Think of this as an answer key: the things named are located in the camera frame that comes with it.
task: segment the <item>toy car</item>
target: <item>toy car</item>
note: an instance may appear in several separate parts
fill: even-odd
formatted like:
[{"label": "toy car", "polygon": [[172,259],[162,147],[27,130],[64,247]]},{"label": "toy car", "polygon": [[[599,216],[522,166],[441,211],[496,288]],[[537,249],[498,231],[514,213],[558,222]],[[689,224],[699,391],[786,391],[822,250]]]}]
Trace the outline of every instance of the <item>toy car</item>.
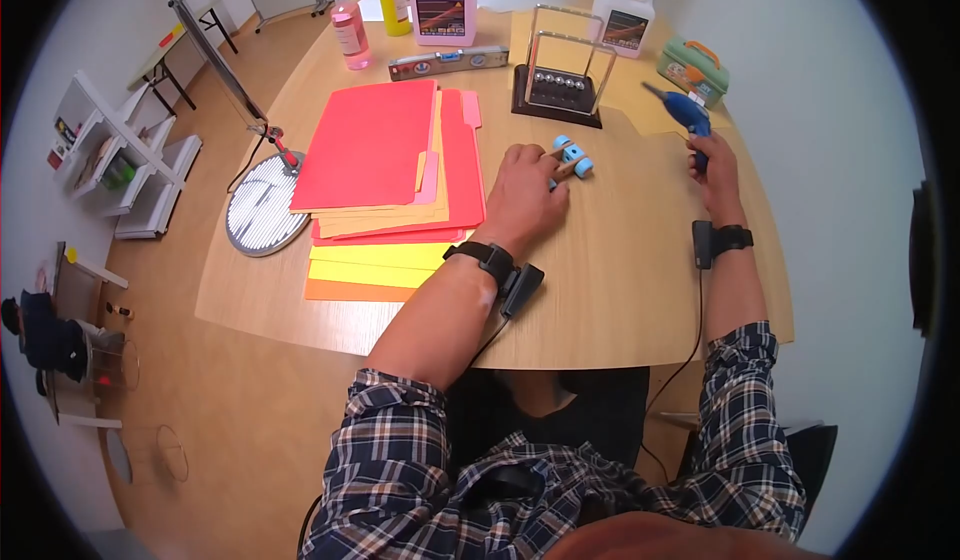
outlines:
[{"label": "toy car", "polygon": [[570,137],[562,134],[553,140],[553,151],[547,153],[547,156],[553,156],[561,162],[554,173],[553,179],[550,179],[550,190],[557,188],[557,181],[561,181],[570,176],[570,173],[577,175],[580,179],[585,179],[594,171],[594,162],[587,157],[584,150],[570,140]]}]

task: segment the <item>cable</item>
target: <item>cable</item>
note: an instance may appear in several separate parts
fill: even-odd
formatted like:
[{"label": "cable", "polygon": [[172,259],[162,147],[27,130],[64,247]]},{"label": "cable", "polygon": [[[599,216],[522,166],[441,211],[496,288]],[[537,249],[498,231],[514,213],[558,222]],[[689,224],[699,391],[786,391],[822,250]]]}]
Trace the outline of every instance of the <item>cable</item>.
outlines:
[{"label": "cable", "polygon": [[647,409],[645,410],[644,413],[650,411],[650,408],[653,407],[654,402],[656,402],[660,394],[664,392],[664,389],[666,389],[666,386],[670,384],[670,381],[672,381],[674,377],[677,376],[677,374],[679,374],[684,368],[687,367],[687,364],[689,364],[690,360],[693,359],[693,356],[696,355],[697,350],[700,349],[700,336],[704,330],[704,271],[701,270],[701,271],[698,271],[698,273],[700,275],[700,277],[698,278],[699,282],[697,287],[698,289],[700,289],[700,311],[699,311],[700,317],[697,319],[697,339],[693,343],[693,351],[690,351],[690,357],[686,359],[686,362],[683,362],[680,365],[680,367],[677,369],[677,371],[674,374],[670,374],[670,378],[666,379],[666,383],[664,383],[663,386],[659,388],[659,391],[656,392],[656,395],[654,395],[654,398],[651,399],[650,403],[647,404]]},{"label": "cable", "polygon": [[253,153],[249,155],[249,159],[246,161],[246,166],[241,168],[240,172],[237,173],[237,176],[233,177],[233,180],[230,181],[230,184],[226,186],[227,193],[231,192],[231,187],[234,186],[234,182],[237,182],[237,179],[243,176],[243,173],[245,173],[247,169],[250,168],[250,164],[254,161],[254,156],[257,155],[257,150],[260,149],[260,143],[263,143],[263,139],[267,138],[267,129],[268,129],[267,125],[266,124],[263,125],[263,132],[260,133],[260,140],[256,143],[256,147],[253,148]]},{"label": "cable", "polygon": [[306,525],[310,521],[310,516],[313,515],[314,509],[316,509],[317,504],[320,503],[320,498],[323,497],[323,494],[317,495],[317,498],[313,500],[313,503],[310,504],[310,509],[306,511],[306,516],[303,517],[303,526],[300,528],[300,537],[296,540],[296,557],[300,557],[300,552],[304,548],[304,535],[306,535]]},{"label": "cable", "polygon": [[510,322],[510,319],[509,319],[509,318],[504,318],[504,319],[503,319],[503,322],[500,323],[500,326],[498,326],[498,327],[496,328],[496,330],[493,332],[493,335],[491,335],[491,336],[489,337],[489,339],[486,340],[486,343],[483,344],[483,346],[480,348],[480,350],[477,350],[477,352],[474,353],[473,359],[470,361],[469,364],[466,365],[467,368],[469,368],[470,366],[473,366],[473,365],[474,365],[474,362],[477,361],[477,358],[480,357],[480,354],[487,350],[487,348],[490,346],[490,344],[494,342],[494,339],[497,338],[498,334],[500,334],[500,331],[503,330],[503,327],[504,327],[504,326],[507,326],[507,323],[509,323],[509,322]]},{"label": "cable", "polygon": [[657,455],[653,451],[651,451],[650,448],[646,446],[646,444],[641,442],[640,447],[642,447],[644,451],[649,453],[650,457],[656,460],[657,464],[660,464],[660,469],[663,470],[663,478],[666,479],[667,482],[669,482],[670,476],[666,473],[666,466],[664,466],[664,463],[660,461],[660,458],[657,458]]},{"label": "cable", "polygon": [[[700,339],[704,331],[704,271],[699,270],[697,271],[697,274],[698,274],[697,289],[700,291],[699,293],[700,309],[698,311],[699,317],[697,318],[697,339],[693,343],[693,350],[690,351],[690,356],[686,359],[686,362],[683,362],[673,374],[670,374],[670,378],[666,379],[666,383],[664,383],[663,386],[659,388],[659,391],[656,392],[656,395],[654,395],[654,398],[651,399],[650,403],[647,404],[647,409],[644,410],[643,412],[644,417],[646,416],[646,414],[650,412],[650,408],[653,407],[654,403],[657,401],[657,398],[659,398],[660,394],[664,392],[664,389],[666,389],[666,386],[670,384],[670,381],[672,381],[674,377],[677,376],[677,374],[679,374],[684,368],[687,367],[687,364],[690,363],[690,360],[693,359],[693,356],[697,354],[697,350],[700,349]],[[654,452],[651,451],[649,448],[647,448],[647,446],[645,446],[642,442],[640,443],[640,447],[642,447],[644,451],[649,453],[650,457],[656,460],[656,463],[660,465],[660,469],[663,470],[663,477],[667,480],[667,482],[669,482],[670,475],[667,474],[666,466],[664,466],[664,463],[661,462],[661,459],[657,458],[657,455],[654,454]]]}]

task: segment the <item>blue glue gun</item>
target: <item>blue glue gun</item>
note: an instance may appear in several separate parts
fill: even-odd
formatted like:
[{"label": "blue glue gun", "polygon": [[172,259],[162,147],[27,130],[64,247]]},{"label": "blue glue gun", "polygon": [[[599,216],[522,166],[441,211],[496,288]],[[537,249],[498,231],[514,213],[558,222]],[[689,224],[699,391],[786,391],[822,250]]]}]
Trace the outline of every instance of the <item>blue glue gun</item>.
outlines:
[{"label": "blue glue gun", "polygon": [[[711,135],[711,117],[707,111],[697,102],[690,99],[682,93],[672,91],[661,91],[649,83],[644,83],[651,93],[663,101],[663,107],[673,119],[683,125],[685,129],[697,136]],[[693,166],[700,174],[707,172],[707,156],[703,152],[697,152],[693,157]]]}]

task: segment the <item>wooden floor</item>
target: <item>wooden floor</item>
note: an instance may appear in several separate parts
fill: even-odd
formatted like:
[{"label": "wooden floor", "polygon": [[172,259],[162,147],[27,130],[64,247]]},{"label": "wooden floor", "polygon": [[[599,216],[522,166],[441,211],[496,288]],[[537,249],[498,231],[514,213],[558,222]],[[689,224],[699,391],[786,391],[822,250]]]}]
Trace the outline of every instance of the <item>wooden floor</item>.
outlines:
[{"label": "wooden floor", "polygon": [[[240,54],[222,54],[268,110],[328,24],[326,16],[303,14],[271,23],[259,35],[248,24],[234,39]],[[108,315],[99,324],[123,329],[135,341],[141,373],[135,391],[103,396],[101,414],[122,419],[131,436],[170,425],[189,465],[186,482],[177,483],[162,466],[135,463],[130,485],[107,462],[126,526],[162,559],[293,557],[304,513],[322,489],[330,433],[343,417],[347,386],[362,361],[194,317],[210,236],[223,227],[217,218],[225,190],[251,139],[221,87],[207,66],[188,87],[197,110],[183,102],[175,106],[170,141],[187,134],[203,141],[187,188],[162,238],[113,243],[107,267],[129,280],[129,290],[102,290],[104,301],[135,312],[133,321]],[[651,396],[676,368],[653,369]],[[656,407],[696,410],[702,376],[702,363],[692,363]],[[555,398],[551,374],[524,374],[516,382],[524,383],[518,392],[524,407],[538,414]],[[686,434],[656,421],[646,428],[646,445],[673,477]],[[186,467],[174,469],[183,477]],[[637,469],[651,481],[664,481],[645,452]]]}]

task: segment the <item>yellow paper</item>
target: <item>yellow paper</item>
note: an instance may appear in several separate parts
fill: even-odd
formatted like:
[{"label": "yellow paper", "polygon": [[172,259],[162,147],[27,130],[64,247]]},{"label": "yellow paper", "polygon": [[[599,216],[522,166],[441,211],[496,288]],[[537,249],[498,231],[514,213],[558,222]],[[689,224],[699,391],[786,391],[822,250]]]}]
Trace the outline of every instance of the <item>yellow paper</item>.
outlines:
[{"label": "yellow paper", "polygon": [[346,262],[310,260],[310,278],[339,280],[366,285],[386,287],[408,287],[416,289],[430,278],[434,271],[417,268],[397,268],[393,266],[364,266]]},{"label": "yellow paper", "polygon": [[[530,38],[530,23],[532,20],[533,13],[530,12],[514,12],[512,15],[510,20],[510,49],[521,51],[520,53],[510,54],[510,66],[526,62],[527,42]],[[540,31],[557,31],[575,37],[586,36],[585,20],[582,17],[568,14],[540,12],[537,17],[536,28]],[[569,42],[558,43],[547,38],[542,38],[540,41],[543,45],[537,52],[536,65],[583,73],[591,52],[589,47],[585,45],[577,46]],[[641,52],[640,57],[636,60],[617,58],[603,95],[600,97],[601,119],[603,118],[603,108],[615,108],[623,111],[630,118],[633,127],[641,135],[670,132],[681,134],[684,137],[688,135],[687,129],[666,112],[664,103],[641,85],[646,81],[664,91],[682,93],[678,86],[657,73],[657,58],[659,56],[660,52],[657,51],[655,55]],[[603,81],[603,73],[609,60],[610,56],[605,53],[594,54],[588,74],[593,80],[594,86],[600,86],[601,81]],[[514,72],[506,70],[504,74],[507,75],[506,85],[513,88]],[[707,110],[707,112],[710,115],[711,128],[720,129],[732,125],[723,104],[717,106],[716,110]]]},{"label": "yellow paper", "polygon": [[437,270],[444,263],[450,243],[396,243],[386,245],[342,245],[310,249],[310,259]]}]

